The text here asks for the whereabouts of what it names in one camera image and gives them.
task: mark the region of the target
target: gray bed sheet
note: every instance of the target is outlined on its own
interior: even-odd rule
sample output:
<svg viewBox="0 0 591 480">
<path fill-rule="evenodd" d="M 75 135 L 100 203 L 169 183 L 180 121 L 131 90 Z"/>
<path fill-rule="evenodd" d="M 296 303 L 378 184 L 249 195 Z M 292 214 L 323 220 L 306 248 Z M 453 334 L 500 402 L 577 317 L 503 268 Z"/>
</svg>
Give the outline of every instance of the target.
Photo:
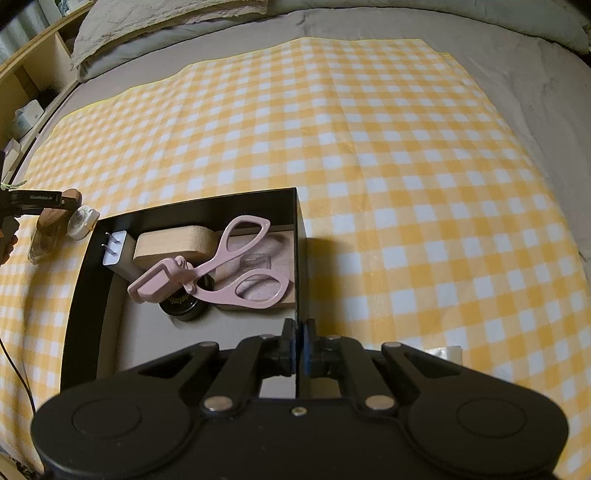
<svg viewBox="0 0 591 480">
<path fill-rule="evenodd" d="M 495 25 L 406 8 L 311 9 L 154 51 L 80 85 L 33 146 L 68 113 L 169 77 L 188 64 L 299 37 L 420 38 L 450 53 L 515 132 L 554 193 L 591 278 L 591 69 L 557 44 Z M 26 178 L 23 169 L 17 178 Z"/>
</svg>

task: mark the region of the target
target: pink eyelash curler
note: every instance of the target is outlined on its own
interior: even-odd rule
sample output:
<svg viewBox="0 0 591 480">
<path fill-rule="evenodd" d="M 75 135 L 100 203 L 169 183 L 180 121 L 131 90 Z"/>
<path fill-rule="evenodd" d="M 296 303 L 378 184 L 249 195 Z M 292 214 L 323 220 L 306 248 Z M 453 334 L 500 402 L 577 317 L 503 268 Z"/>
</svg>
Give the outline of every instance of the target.
<svg viewBox="0 0 591 480">
<path fill-rule="evenodd" d="M 246 245 L 240 247 L 236 251 L 230 252 L 230 250 L 228 250 L 228 238 L 230 237 L 230 233 L 232 233 L 232 230 L 234 230 L 236 225 L 243 222 L 256 223 L 261 226 L 261 231 L 258 232 L 257 236 Z M 133 301 L 137 303 L 143 303 L 145 301 L 149 303 L 160 303 L 183 286 L 187 293 L 208 303 L 236 305 L 252 309 L 267 309 L 272 307 L 283 298 L 290 281 L 285 275 L 269 268 L 256 268 L 250 270 L 240 275 L 240 277 L 220 290 L 204 290 L 197 285 L 197 280 L 211 272 L 211 270 L 214 270 L 227 261 L 239 257 L 253 248 L 267 234 L 270 226 L 271 222 L 265 218 L 253 215 L 240 215 L 232 220 L 223 231 L 216 254 L 211 260 L 193 268 L 193 266 L 181 255 L 174 259 L 165 258 L 156 263 L 145 274 L 134 281 L 127 288 L 127 292 Z M 247 300 L 239 297 L 236 293 L 239 285 L 255 275 L 264 275 L 277 280 L 279 282 L 279 290 L 277 293 L 268 300 Z"/>
</svg>

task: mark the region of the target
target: brown object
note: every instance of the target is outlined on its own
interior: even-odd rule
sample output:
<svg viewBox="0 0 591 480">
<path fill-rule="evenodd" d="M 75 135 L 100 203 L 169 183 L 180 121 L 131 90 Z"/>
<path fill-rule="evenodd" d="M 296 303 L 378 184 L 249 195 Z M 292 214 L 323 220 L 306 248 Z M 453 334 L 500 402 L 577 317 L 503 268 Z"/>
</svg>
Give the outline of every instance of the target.
<svg viewBox="0 0 591 480">
<path fill-rule="evenodd" d="M 135 246 L 134 263 L 145 270 L 163 258 L 182 255 L 194 267 L 213 258 L 219 236 L 204 226 L 182 226 L 142 233 Z"/>
<path fill-rule="evenodd" d="M 61 196 L 74 198 L 78 200 L 78 205 L 82 204 L 82 194 L 76 189 L 68 189 Z M 37 229 L 42 233 L 49 233 L 58 223 L 67 222 L 73 213 L 73 210 L 45 208 L 37 219 Z"/>
<path fill-rule="evenodd" d="M 228 239 L 228 250 L 234 251 L 250 242 L 254 235 L 237 235 Z M 290 280 L 290 285 L 283 298 L 273 305 L 272 309 L 293 308 L 296 306 L 296 290 L 294 288 L 294 232 L 269 232 L 265 237 L 240 257 L 226 262 L 212 274 L 214 290 L 220 290 L 236 280 L 240 275 L 255 268 L 272 268 L 276 272 L 283 273 Z M 278 289 L 275 280 L 269 277 L 258 276 L 242 282 L 236 289 L 239 297 L 248 300 L 270 299 Z M 222 310 L 240 310 L 243 307 L 235 305 L 218 305 Z"/>
</svg>

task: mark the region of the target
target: curtain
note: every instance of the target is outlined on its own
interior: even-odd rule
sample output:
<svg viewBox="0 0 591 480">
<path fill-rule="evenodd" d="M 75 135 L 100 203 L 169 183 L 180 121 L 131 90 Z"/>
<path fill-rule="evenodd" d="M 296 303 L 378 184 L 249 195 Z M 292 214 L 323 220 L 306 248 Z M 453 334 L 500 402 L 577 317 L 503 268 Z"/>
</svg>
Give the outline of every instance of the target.
<svg viewBox="0 0 591 480">
<path fill-rule="evenodd" d="M 0 63 L 49 27 L 41 5 L 35 0 L 0 31 Z"/>
</svg>

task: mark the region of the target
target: white power adapter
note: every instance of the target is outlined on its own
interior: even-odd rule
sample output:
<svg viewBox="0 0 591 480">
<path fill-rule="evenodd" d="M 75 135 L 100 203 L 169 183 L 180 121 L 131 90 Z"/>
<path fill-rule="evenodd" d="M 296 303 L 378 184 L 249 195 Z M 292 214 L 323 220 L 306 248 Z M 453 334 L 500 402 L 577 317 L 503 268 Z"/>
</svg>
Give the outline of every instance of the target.
<svg viewBox="0 0 591 480">
<path fill-rule="evenodd" d="M 135 240 L 125 230 L 107 233 L 109 241 L 103 244 L 103 265 L 128 282 L 143 275 L 144 270 L 134 264 Z"/>
</svg>

